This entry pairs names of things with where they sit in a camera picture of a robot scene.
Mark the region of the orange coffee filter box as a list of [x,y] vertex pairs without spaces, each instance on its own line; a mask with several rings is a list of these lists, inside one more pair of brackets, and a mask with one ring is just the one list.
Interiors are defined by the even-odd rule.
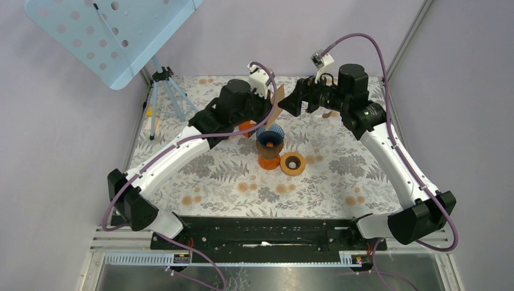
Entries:
[[[239,129],[239,131],[245,131],[245,130],[254,128],[255,125],[256,125],[256,122],[254,122],[254,121],[246,121],[246,122],[243,122],[241,125],[239,125],[238,129]],[[256,129],[245,132],[244,136],[246,138],[250,138],[255,132],[256,132]]]

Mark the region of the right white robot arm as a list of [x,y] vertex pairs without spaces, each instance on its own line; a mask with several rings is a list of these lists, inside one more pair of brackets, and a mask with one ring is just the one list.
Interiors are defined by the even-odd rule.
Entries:
[[293,116],[301,114],[302,103],[307,112],[320,107],[340,113],[342,123],[374,156],[391,182],[402,207],[383,215],[366,215],[355,220],[347,234],[351,247],[362,250],[372,238],[393,237],[408,245],[448,225],[453,242],[444,248],[449,252],[459,241],[450,214],[456,205],[452,192],[440,192],[420,171],[391,125],[388,112],[369,100],[369,76],[358,64],[340,66],[338,80],[328,85],[316,77],[301,78],[293,92],[278,103]]

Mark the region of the blue glass dripper cone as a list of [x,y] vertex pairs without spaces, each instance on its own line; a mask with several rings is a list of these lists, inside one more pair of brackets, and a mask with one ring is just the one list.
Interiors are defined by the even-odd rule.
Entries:
[[256,131],[256,140],[262,146],[267,146],[268,143],[272,143],[273,146],[278,146],[283,142],[284,137],[285,134],[283,129],[277,124],[271,125],[269,129],[262,126]]

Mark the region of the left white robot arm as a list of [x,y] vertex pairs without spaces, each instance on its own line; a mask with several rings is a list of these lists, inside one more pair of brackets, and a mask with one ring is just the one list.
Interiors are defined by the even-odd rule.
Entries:
[[139,166],[126,172],[112,170],[107,175],[109,215],[116,210],[123,226],[132,231],[150,230],[165,236],[173,249],[183,248],[188,233],[174,214],[152,204],[151,197],[166,180],[190,161],[208,152],[230,136],[242,123],[256,122],[262,127],[278,106],[278,86],[273,78],[266,81],[231,79],[217,98],[198,111],[164,148]]

